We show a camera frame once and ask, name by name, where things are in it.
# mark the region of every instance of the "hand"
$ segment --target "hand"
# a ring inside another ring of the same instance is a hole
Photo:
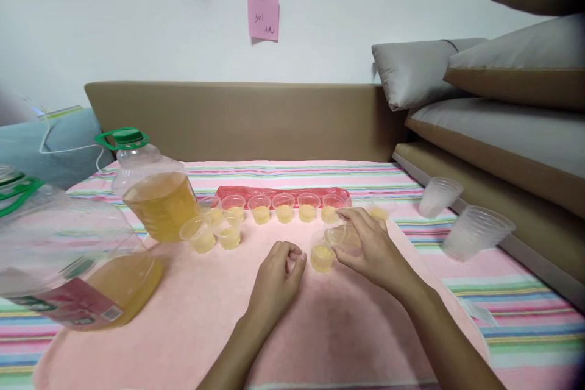
[[[399,300],[413,289],[425,285],[390,239],[384,221],[373,218],[361,207],[339,209],[337,213],[355,227],[363,250],[362,256],[354,257],[334,246],[333,251],[340,263]]]
[[[296,261],[289,272],[287,258]],[[295,244],[277,241],[258,269],[246,314],[272,330],[299,290],[307,254]]]

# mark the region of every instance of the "pink sticky note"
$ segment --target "pink sticky note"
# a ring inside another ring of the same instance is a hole
[[[248,34],[252,38],[278,41],[278,0],[248,0]]]

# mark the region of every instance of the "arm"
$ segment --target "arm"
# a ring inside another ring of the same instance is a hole
[[[292,272],[287,258],[296,261]],[[256,356],[299,290],[306,262],[296,245],[274,244],[260,265],[246,313],[197,390],[244,388]]]
[[[385,289],[404,306],[441,388],[505,390],[455,324],[439,294],[406,262],[388,236],[386,224],[362,208],[338,212],[355,227],[363,256],[353,257],[334,247],[337,259]]]

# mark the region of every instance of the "bottle label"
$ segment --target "bottle label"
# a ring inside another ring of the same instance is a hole
[[[50,291],[8,297],[8,300],[78,330],[105,327],[124,313],[114,302],[78,277]]]

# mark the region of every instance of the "large plastic jug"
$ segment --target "large plastic jug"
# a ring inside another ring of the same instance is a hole
[[[109,135],[115,146],[105,141]],[[96,141],[118,151],[120,170],[112,190],[138,216],[151,238],[161,243],[180,241],[181,226],[197,215],[197,200],[183,164],[162,155],[136,128],[110,131]]]
[[[0,165],[0,297],[75,330],[122,326],[163,266],[106,202]]]

